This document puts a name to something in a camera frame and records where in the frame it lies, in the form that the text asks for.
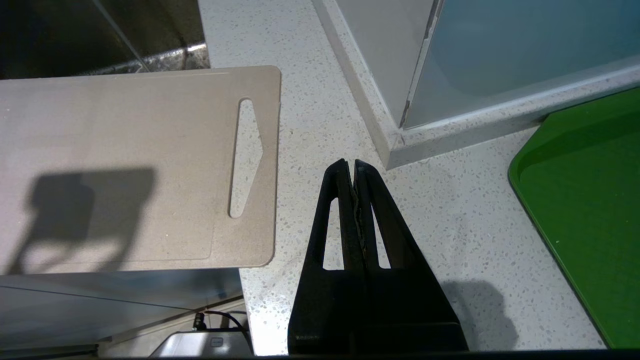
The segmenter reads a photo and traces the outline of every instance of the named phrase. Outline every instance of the green tray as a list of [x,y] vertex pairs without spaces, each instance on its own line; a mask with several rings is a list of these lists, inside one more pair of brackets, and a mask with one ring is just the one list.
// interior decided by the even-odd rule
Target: green tray
[[608,345],[640,347],[640,88],[549,115],[509,180]]

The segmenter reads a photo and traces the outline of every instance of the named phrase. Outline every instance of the beige cutting board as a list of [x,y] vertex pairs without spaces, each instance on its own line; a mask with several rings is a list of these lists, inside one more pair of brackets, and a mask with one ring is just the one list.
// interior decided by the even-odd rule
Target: beige cutting board
[[[243,99],[262,157],[231,218]],[[265,265],[279,109],[271,66],[0,81],[0,274]]]

